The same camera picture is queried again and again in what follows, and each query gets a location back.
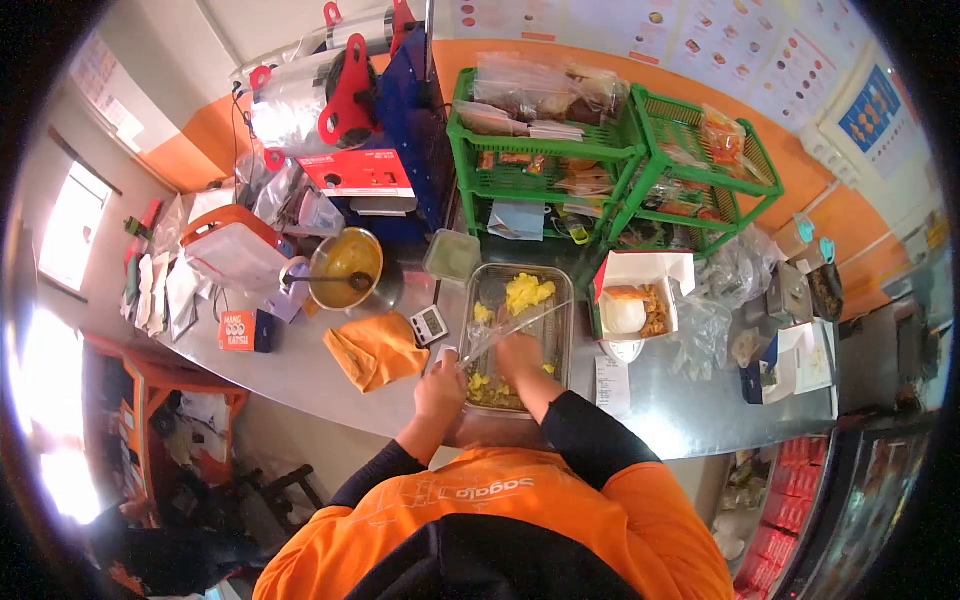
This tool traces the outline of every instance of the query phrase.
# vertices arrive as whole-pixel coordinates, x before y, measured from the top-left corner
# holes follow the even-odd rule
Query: yellow sauce
[[[351,273],[366,273],[374,285],[380,279],[382,255],[379,247],[365,235],[345,230],[330,248],[326,260],[318,261],[310,273],[313,277],[349,277]],[[311,282],[313,296],[330,308],[347,308],[362,300],[369,292],[357,292],[344,282]]]

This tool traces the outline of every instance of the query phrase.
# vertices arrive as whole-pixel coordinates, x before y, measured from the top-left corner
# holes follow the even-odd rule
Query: paper food box
[[[693,252],[610,251],[593,278],[602,339],[633,342],[677,331],[670,279],[680,284],[682,295],[693,291]],[[648,312],[651,303],[654,312]]]
[[[220,349],[269,353],[273,349],[274,316],[256,310],[228,310],[220,313]]]

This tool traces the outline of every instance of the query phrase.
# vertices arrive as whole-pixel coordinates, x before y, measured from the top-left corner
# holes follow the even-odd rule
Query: window
[[[90,247],[109,197],[110,187],[75,161],[43,234],[39,260],[42,273],[80,291]]]

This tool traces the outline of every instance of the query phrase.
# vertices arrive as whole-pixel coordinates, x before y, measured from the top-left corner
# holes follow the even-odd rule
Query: menu poster
[[[784,15],[759,0],[693,0],[668,68],[741,98],[775,52]]]
[[[565,0],[461,0],[456,37],[557,41],[565,11]]]
[[[568,10],[560,43],[647,64],[660,64],[680,22],[680,0],[606,0],[608,18],[598,18],[596,4],[587,0],[570,0]]]
[[[863,89],[837,123],[885,179],[913,152],[917,124],[901,106],[894,86],[874,65]]]
[[[873,36],[856,8],[847,0],[804,0],[801,6],[804,30],[836,57],[839,68],[853,65]]]
[[[799,30],[785,34],[757,78],[747,104],[797,133],[837,84],[832,60]]]

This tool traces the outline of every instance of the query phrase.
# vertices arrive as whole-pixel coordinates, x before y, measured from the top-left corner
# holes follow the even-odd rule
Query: green container
[[[650,156],[664,165],[663,174],[667,177],[706,183],[758,198],[783,195],[783,184],[777,169],[756,136],[754,126],[746,119],[737,119],[737,123],[747,132],[743,154],[770,182],[769,185],[733,178],[729,168],[713,164],[713,156],[700,132],[700,124],[704,118],[701,108],[666,96],[658,96],[638,84],[631,87],[631,94],[637,107],[642,107],[638,114],[644,141],[650,148]],[[708,164],[710,168],[700,169],[677,164],[664,151],[668,144],[676,144],[697,160]]]
[[[771,182],[770,185],[736,179],[731,177],[726,167],[713,164],[706,141],[700,133],[700,124],[704,118],[700,108],[652,94],[642,85],[637,84],[632,86],[632,95],[644,131],[644,141],[649,148],[649,159],[638,167],[632,191],[628,194],[624,205],[619,206],[614,212],[615,217],[604,236],[606,246],[618,248],[617,238],[631,219],[641,218],[690,228],[690,237],[696,247],[694,251],[697,257],[707,258],[733,239],[783,195],[780,176],[749,121],[738,120],[747,133],[744,155],[754,164],[759,173]],[[682,148],[696,159],[710,165],[710,168],[700,169],[677,164],[664,150],[670,144]],[[718,222],[644,209],[643,201],[661,177],[708,185],[708,191],[694,192],[694,194],[700,195],[703,204],[715,208],[722,219]],[[744,214],[737,201],[737,194],[759,197],[763,200],[748,214]]]
[[[471,101],[475,78],[476,69],[461,71],[457,78],[457,86],[453,91],[453,99]],[[599,127],[567,121],[567,125],[584,130],[584,141],[582,142],[509,137],[506,135],[480,135],[464,127],[456,108],[450,110],[450,118],[446,124],[446,134],[453,144],[454,158],[457,155],[457,147],[463,147],[459,142],[467,142],[475,151],[519,152],[618,161],[646,153],[639,118],[636,111],[631,109],[631,105],[632,103],[628,102],[616,122],[605,123]],[[459,161],[457,162],[457,171],[458,174],[461,171]]]
[[[465,69],[460,72],[453,94],[455,100],[472,99],[475,78],[476,69]],[[585,200],[568,196],[562,189],[553,187],[554,183],[564,177],[564,170],[558,161],[559,157],[598,160],[610,174],[613,191],[603,202],[603,216],[597,222],[595,230],[605,228],[613,209],[622,203],[637,166],[647,156],[647,147],[643,142],[644,136],[640,128],[640,115],[631,96],[628,98],[627,106],[621,111],[620,118],[615,122],[608,122],[599,127],[573,121],[567,121],[567,125],[584,130],[584,141],[480,135],[466,129],[456,108],[451,109],[446,132],[453,148],[457,186],[460,188],[470,235],[477,235],[478,232],[486,230],[487,217],[490,213],[489,203],[483,199],[586,204]],[[477,171],[477,161],[481,152],[522,153],[553,158],[548,159],[540,176],[532,176],[523,172],[526,167],[523,164],[496,162],[490,171]],[[544,235],[549,237],[553,232],[546,229]]]

